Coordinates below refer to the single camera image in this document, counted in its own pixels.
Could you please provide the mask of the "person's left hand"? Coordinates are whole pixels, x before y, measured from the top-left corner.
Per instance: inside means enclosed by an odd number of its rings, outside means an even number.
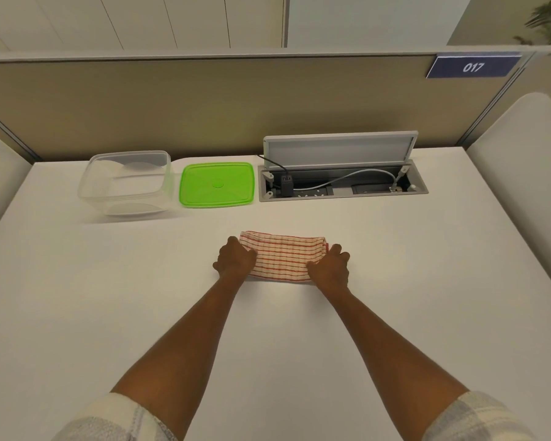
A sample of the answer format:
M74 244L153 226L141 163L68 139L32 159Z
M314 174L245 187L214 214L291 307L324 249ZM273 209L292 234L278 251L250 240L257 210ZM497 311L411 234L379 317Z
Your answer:
M220 280L242 284L253 271L257 262L257 251L246 248L235 236L230 236L219 250L213 268Z

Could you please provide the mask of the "person's right hand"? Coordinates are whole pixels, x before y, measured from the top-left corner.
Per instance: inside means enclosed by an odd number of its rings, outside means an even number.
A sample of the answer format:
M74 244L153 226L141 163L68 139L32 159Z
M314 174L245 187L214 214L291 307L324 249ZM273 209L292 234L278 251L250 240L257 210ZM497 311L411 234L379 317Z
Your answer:
M326 266L324 257L317 262L306 264L310 281L328 299L348 292L348 267Z

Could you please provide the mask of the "red checked cloth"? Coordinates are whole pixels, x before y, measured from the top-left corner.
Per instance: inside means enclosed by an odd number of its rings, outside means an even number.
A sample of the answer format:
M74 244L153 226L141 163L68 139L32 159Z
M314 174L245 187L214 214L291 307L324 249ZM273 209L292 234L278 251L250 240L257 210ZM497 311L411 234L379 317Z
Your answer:
M241 232L238 241L257 254L250 276L265 281L309 282L307 264L319 262L329 251L325 237L296 237Z

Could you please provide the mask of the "person's left forearm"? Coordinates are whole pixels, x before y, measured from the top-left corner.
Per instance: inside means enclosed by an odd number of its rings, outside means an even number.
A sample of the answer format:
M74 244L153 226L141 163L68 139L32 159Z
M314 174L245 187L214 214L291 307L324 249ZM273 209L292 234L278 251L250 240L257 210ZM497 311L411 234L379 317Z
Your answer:
M224 326L245 278L235 272L222 274L111 392L136 402L183 440L206 391Z

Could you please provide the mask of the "person's right forearm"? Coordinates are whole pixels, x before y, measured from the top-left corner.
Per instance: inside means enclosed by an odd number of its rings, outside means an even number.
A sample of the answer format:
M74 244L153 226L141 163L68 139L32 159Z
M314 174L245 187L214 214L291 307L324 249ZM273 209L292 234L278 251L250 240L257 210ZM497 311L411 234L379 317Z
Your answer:
M323 286L397 428L424 432L464 393L459 380L405 339L345 286Z

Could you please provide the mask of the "green plastic container lid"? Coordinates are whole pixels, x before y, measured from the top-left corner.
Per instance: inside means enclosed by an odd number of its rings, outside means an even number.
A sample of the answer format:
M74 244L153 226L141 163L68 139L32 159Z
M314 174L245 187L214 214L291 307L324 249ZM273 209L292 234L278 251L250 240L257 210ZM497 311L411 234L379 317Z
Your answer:
M253 202L254 168L247 162L189 164L180 178L178 199L187 208L243 206Z

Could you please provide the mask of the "clear plastic food container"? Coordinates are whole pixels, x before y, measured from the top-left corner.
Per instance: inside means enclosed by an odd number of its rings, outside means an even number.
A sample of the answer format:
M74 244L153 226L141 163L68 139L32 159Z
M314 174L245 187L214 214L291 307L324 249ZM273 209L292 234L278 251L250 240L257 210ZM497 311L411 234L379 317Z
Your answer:
M162 150L95 155L82 174L77 195L107 216L168 211L174 197L170 155Z

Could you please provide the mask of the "beige desk partition panel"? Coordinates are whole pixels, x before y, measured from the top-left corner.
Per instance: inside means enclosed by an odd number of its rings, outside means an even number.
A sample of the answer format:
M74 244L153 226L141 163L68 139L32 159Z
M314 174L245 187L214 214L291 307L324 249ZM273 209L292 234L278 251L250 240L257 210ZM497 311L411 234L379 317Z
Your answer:
M514 51L505 77L427 79L438 53ZM164 150L254 155L269 135L417 131L466 145L523 91L551 96L551 46L184 54L0 53L0 140L32 162Z

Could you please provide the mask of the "person's plaid left sleeve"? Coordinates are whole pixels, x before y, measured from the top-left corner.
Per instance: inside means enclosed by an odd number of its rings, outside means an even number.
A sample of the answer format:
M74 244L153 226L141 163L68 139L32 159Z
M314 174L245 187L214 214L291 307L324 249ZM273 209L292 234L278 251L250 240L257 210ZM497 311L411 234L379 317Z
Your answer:
M178 438L135 401L108 393L67 422L51 441L178 441Z

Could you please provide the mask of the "person's plaid sleeve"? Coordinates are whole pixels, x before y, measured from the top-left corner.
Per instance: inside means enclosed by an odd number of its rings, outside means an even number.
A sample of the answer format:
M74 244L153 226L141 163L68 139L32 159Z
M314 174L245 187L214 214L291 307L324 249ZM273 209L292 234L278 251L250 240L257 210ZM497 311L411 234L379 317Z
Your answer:
M108 393L67 422L51 441L178 441L178 438L135 401Z
M467 392L431 423L422 441L537 441L537 438L499 400L483 392Z

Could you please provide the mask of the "person's plaid right sleeve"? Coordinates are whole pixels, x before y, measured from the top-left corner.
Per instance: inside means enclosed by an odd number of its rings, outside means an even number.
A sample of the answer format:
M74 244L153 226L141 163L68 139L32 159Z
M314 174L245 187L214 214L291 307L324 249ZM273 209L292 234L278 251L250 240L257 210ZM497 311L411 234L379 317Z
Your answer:
M499 400L483 392L467 392L431 423L422 441L537 441L537 438Z

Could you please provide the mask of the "blue desk number sign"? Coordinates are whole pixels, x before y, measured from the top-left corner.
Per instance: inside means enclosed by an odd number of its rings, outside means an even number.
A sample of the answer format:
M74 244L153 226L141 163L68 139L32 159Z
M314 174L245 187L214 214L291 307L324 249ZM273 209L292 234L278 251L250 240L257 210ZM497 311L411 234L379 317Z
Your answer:
M514 51L438 53L427 79L471 79L505 77L521 60Z

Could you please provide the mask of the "green potted plant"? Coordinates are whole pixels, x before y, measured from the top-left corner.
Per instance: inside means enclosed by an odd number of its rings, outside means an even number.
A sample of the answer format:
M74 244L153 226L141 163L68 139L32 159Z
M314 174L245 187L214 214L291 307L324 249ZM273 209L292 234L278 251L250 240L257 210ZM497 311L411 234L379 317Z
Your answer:
M534 46L539 44L551 45L551 0L547 1L532 11L524 26L535 32L532 38L514 36L517 44Z

